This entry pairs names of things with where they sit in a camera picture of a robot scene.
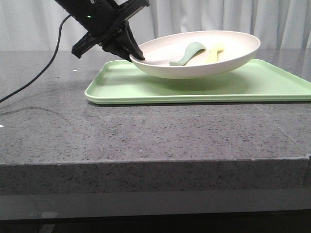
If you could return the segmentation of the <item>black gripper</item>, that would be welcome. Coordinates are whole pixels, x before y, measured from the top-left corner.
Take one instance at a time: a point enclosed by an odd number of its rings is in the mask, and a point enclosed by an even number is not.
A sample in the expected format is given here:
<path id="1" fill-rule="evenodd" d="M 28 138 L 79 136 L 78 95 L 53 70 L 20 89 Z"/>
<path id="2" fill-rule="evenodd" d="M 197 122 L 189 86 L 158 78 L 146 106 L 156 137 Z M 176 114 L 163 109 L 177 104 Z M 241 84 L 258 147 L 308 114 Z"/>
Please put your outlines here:
<path id="1" fill-rule="evenodd" d="M 72 0 L 71 15 L 87 30 L 72 47 L 78 58 L 95 45 L 104 51 L 130 61 L 130 55 L 142 61 L 139 48 L 128 20 L 144 7 L 147 0 L 127 0 L 117 4 L 114 0 Z"/>

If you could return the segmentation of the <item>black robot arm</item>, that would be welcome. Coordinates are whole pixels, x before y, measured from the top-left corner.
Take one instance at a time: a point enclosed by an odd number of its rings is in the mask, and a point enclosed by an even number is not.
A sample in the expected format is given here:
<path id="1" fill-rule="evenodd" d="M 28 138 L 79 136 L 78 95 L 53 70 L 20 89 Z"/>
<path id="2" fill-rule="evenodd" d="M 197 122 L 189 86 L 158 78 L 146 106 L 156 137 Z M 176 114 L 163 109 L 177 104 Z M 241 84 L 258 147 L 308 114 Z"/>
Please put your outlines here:
<path id="1" fill-rule="evenodd" d="M 102 50 L 130 61 L 130 56 L 144 60 L 128 19 L 148 7 L 147 0 L 58 0 L 57 3 L 78 21 L 87 33 L 72 47 L 72 54 L 81 58 L 95 45 Z"/>

